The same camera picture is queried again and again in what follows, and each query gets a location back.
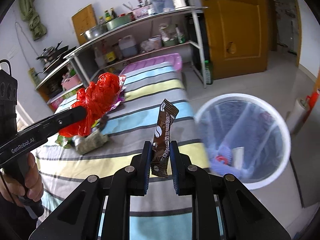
brown stick packet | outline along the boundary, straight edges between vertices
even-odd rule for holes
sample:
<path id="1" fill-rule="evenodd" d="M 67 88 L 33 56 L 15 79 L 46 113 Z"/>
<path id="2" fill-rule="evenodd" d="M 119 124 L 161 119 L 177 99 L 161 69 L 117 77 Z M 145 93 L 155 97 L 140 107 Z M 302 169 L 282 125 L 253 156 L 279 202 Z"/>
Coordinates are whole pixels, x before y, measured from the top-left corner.
<path id="1" fill-rule="evenodd" d="M 152 143 L 151 174 L 167 178 L 170 153 L 170 127 L 179 113 L 178 108 L 165 99 L 159 109 L 158 122 Z"/>

paper roll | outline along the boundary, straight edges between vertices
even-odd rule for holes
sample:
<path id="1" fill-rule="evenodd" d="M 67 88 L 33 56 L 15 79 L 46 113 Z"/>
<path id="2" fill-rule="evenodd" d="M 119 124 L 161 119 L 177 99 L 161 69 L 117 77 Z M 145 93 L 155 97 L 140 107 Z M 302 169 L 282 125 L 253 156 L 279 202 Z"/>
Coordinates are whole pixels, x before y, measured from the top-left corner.
<path id="1" fill-rule="evenodd" d="M 304 115 L 309 111 L 309 105 L 303 106 L 303 99 L 297 98 L 292 111 L 285 121 L 290 133 L 293 133 L 297 125 L 302 121 Z"/>

screw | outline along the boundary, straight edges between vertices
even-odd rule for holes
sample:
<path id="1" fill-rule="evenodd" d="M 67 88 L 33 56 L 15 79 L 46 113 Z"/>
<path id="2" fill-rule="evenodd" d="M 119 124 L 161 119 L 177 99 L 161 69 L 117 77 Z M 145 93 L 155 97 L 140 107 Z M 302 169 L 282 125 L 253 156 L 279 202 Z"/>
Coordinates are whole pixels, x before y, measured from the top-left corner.
<path id="1" fill-rule="evenodd" d="M 91 175 L 88 177 L 89 182 L 95 182 L 96 180 L 97 180 L 97 176 L 95 176 L 95 175 Z"/>
<path id="2" fill-rule="evenodd" d="M 126 168 L 124 170 L 126 172 L 133 172 L 134 171 L 134 167 L 133 166 L 126 166 Z"/>
<path id="3" fill-rule="evenodd" d="M 198 167 L 195 166 L 195 165 L 193 165 L 193 164 L 191 164 L 191 165 L 188 166 L 188 170 L 189 170 L 189 171 L 196 171 L 197 169 L 198 169 Z"/>
<path id="4" fill-rule="evenodd" d="M 234 180 L 235 180 L 235 176 L 233 176 L 232 174 L 227 174 L 227 175 L 226 175 L 226 180 L 228 180 L 228 181 L 234 181 Z"/>

striped bedsheet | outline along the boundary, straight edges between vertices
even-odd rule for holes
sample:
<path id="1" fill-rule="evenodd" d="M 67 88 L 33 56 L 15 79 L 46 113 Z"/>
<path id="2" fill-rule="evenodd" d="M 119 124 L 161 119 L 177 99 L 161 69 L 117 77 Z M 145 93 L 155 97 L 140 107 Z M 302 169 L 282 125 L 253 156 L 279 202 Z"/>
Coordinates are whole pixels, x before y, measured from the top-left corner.
<path id="1" fill-rule="evenodd" d="M 193 164 L 209 167 L 186 92 L 168 62 L 128 73 L 125 86 L 126 101 L 108 114 L 102 132 L 110 140 L 103 147 L 81 156 L 74 149 L 55 144 L 55 135 L 35 150 L 45 189 L 42 197 L 45 212 L 38 223 L 89 175 L 102 178 L 129 165 L 132 156 L 142 152 L 144 141 L 153 140 L 164 98 L 179 109 L 171 127 L 171 140 L 178 142 L 180 152 L 189 155 Z M 64 100 L 57 112 L 74 102 L 75 96 Z M 172 174 L 170 163 L 168 174 Z M 162 179 L 151 175 L 147 195 L 131 197 L 130 239 L 191 239 L 191 217 L 191 197 L 175 194 L 172 176 Z"/>

human hand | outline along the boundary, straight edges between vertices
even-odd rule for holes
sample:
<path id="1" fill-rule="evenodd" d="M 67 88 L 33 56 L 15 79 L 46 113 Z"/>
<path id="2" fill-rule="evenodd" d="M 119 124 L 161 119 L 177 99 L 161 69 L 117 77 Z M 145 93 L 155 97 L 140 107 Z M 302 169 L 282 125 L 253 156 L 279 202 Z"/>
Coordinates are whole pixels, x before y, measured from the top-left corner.
<path id="1" fill-rule="evenodd" d="M 41 199 L 44 189 L 41 176 L 39 175 L 38 166 L 36 164 L 36 159 L 32 153 L 28 153 L 28 165 L 30 168 L 24 181 L 25 186 L 29 189 L 27 192 L 27 197 L 37 202 Z M 17 196 L 25 195 L 24 187 L 18 181 L 4 172 L 2 172 L 2 175 L 14 201 L 18 206 L 23 207 L 23 204 L 19 201 Z M 12 202 L 12 199 L 6 190 L 2 179 L 0 179 L 0 193 L 5 200 Z"/>

